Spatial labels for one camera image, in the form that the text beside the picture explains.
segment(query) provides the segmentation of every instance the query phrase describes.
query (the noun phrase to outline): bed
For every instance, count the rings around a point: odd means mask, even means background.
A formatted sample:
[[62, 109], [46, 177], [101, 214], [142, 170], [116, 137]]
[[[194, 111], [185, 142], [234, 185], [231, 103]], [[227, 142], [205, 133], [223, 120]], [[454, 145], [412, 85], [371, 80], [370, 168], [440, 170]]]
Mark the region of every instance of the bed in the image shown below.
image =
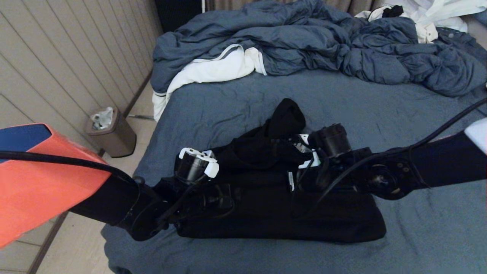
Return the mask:
[[[468, 47], [465, 35], [441, 31], [459, 37], [450, 41], [455, 48]], [[480, 46], [468, 43], [479, 50], [475, 57], [482, 61]], [[172, 176], [174, 156], [183, 147], [226, 145], [262, 125], [284, 98], [301, 108], [306, 132], [341, 123], [354, 149], [368, 146], [381, 152], [418, 141], [485, 96], [485, 83], [462, 96], [446, 97], [417, 83], [379, 84], [320, 69], [191, 83], [172, 94], [134, 175], [155, 185]], [[442, 136], [484, 118], [486, 111], [482, 107], [469, 114]], [[144, 242], [133, 241], [117, 227], [106, 226], [102, 235], [109, 266], [118, 274], [487, 271], [485, 181], [415, 191], [399, 201], [376, 198], [376, 203], [386, 236], [359, 244], [192, 239], [179, 237], [173, 227]]]

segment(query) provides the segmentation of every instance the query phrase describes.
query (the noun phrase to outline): wooden floor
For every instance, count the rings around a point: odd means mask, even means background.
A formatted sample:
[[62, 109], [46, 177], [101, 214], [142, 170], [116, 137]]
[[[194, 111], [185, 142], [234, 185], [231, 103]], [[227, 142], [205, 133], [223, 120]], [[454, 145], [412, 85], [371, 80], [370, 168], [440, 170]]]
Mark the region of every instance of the wooden floor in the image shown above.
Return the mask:
[[[152, 87], [150, 84], [135, 103], [131, 114], [152, 116]], [[132, 175], [144, 155], [156, 122], [127, 118], [137, 134], [135, 152], [128, 157], [103, 158], [129, 175]], [[105, 240], [100, 235], [104, 224], [69, 213], [42, 261], [38, 274], [111, 274], [108, 259], [103, 251]]]

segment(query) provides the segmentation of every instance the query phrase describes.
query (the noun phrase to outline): trash can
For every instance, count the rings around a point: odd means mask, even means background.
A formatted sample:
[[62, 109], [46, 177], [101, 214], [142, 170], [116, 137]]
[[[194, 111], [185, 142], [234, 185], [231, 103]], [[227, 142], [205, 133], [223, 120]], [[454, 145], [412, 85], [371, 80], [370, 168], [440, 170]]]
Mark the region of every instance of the trash can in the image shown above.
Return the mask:
[[118, 108], [113, 108], [113, 118], [110, 126], [104, 129], [94, 128], [94, 122], [88, 119], [85, 132], [112, 157], [132, 155], [137, 143], [137, 135]]

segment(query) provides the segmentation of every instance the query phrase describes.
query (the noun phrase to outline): beige wall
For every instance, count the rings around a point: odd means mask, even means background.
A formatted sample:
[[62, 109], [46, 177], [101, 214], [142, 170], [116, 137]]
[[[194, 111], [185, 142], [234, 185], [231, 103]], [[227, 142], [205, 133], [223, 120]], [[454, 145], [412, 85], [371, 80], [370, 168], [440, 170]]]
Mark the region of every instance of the beige wall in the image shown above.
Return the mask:
[[[153, 0], [0, 0], [0, 128], [45, 122], [96, 151], [88, 115], [125, 110], [161, 34]], [[27, 272], [52, 225], [0, 250], [0, 274]]]

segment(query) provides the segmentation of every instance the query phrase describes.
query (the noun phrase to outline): white cloth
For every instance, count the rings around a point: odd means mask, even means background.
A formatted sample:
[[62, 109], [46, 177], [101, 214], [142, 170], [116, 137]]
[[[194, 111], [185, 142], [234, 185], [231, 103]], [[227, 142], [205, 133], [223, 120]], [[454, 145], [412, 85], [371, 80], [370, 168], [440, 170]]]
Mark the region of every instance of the white cloth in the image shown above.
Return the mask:
[[[373, 11], [362, 11], [355, 15], [355, 17], [358, 18], [364, 18], [367, 19], [369, 22], [372, 22], [374, 20], [377, 20], [379, 18], [382, 18], [382, 15], [384, 14], [385, 9], [390, 9], [392, 6], [382, 6], [380, 8], [377, 8]], [[404, 12], [403, 14], [400, 15], [400, 17], [408, 17], [408, 13]], [[420, 44], [426, 44], [426, 43], [433, 43], [435, 39], [438, 39], [438, 32], [436, 31], [436, 28], [433, 23], [429, 24], [420, 24], [416, 22], [416, 33], [418, 35], [418, 43]]]
[[410, 18], [421, 25], [433, 23], [467, 32], [467, 24], [459, 17], [487, 9], [487, 0], [377, 0], [374, 6], [400, 5]]
[[154, 119], [159, 121], [171, 94], [184, 85], [195, 82], [210, 83], [229, 81], [247, 76], [254, 70], [263, 75], [267, 75], [262, 53], [256, 48], [248, 48], [244, 51], [244, 48], [238, 44], [228, 46], [215, 59], [195, 59], [172, 79], [165, 94], [154, 92], [152, 95]]

